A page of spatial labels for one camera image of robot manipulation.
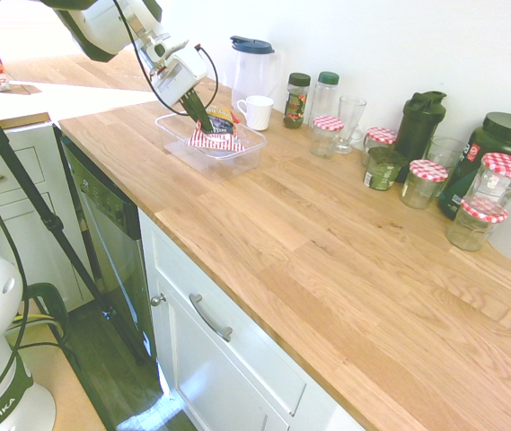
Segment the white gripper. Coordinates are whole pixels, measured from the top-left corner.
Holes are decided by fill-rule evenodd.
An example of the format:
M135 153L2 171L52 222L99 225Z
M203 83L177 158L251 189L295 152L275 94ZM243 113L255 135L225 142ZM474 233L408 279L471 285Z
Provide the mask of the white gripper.
M163 103L172 107L180 101L185 113L200 129L209 132L209 116L198 94L192 90L207 76L207 65L193 47L186 47L171 53L166 60L155 63L152 68L152 86Z

